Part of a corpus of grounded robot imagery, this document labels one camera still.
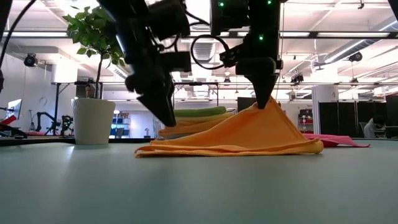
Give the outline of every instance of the desk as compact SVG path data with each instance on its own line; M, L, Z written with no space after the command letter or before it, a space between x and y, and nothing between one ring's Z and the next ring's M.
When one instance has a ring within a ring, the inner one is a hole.
M396 223L398 141L319 155L135 159L141 144L0 147L1 223Z

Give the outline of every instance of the ceiling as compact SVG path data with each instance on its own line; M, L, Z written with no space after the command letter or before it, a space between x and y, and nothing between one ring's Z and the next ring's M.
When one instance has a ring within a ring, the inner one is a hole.
M14 21L18 13L28 1L13 1L12 11L10 13L10 23ZM202 19L209 21L210 6L209 1L186 0L188 10ZM95 0L38 0L31 9L22 18L17 30L19 31L65 31L67 23L62 16L73 13L70 7L94 6ZM289 0L284 4L284 10L281 11L280 29L281 30L299 30L299 31L356 31L366 32L375 31L380 23L391 19L394 16L387 0L364 0L364 7L358 9L359 0ZM248 30L247 27L238 29L238 31ZM229 47L234 47L242 42L241 37L235 39L225 39ZM188 50L191 39L183 39L178 42L179 50ZM363 59L360 62L351 62L340 60L336 63L326 65L323 68L327 71L317 71L314 62L319 62L322 58L339 48L352 42L345 39L281 39L280 52L284 61L284 68L280 71L280 82L289 82L292 75L302 73L305 82L348 82L352 77L358 78L360 82L377 82L387 80L397 81L398 78L398 41L381 40L376 42L360 52ZM73 44L70 39L38 39L23 38L12 39L12 45L17 49L24 47L57 47L65 54L63 57L78 63L82 74L85 76L95 76L97 70L98 58L87 58L85 55L77 55L76 51L80 48L79 44ZM220 64L218 54L224 51L221 44L214 44L214 52L210 60L211 65ZM59 55L52 55L46 60L53 60ZM244 77L235 77L234 68L221 68L211 72L201 70L193 66L192 73L180 73L175 79L177 81L195 81L198 78L207 82L223 82L226 78L226 72L229 72L232 82L247 82ZM114 73L103 69L103 76L109 77L106 80L111 81ZM236 88L233 86L223 86L222 88ZM241 85L239 89L250 90L252 86ZM119 88L110 87L110 90L125 90L123 86Z

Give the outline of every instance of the orange cloth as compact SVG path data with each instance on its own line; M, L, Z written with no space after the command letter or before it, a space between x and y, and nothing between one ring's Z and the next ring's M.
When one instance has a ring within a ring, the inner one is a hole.
M177 120L175 127L165 127L159 131L159 135L167 138L179 134L195 134L202 131L209 130L210 128L220 124L227 118L231 117L232 113L225 113L215 116L196 117L196 118L180 118Z
M255 103L215 127L191 136L152 141L135 151L146 156L266 156L322 152L319 139L308 140L271 98L263 110Z

